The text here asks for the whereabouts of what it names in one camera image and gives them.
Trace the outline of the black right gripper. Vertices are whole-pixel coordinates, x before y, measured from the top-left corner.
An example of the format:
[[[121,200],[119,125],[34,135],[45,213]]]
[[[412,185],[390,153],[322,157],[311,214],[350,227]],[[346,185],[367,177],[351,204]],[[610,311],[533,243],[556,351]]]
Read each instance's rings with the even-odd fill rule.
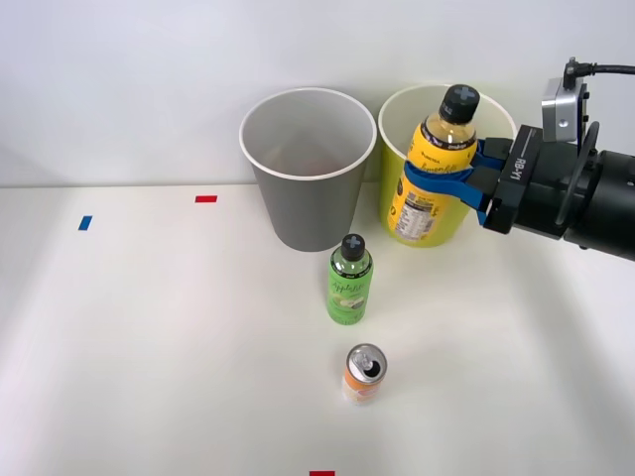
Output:
[[[404,172],[423,191],[458,198],[490,231],[507,234],[516,227],[563,235],[566,226],[556,218],[576,160],[576,145],[546,142],[541,129],[523,125],[514,143],[507,138],[478,139],[472,168],[435,174],[407,162]]]

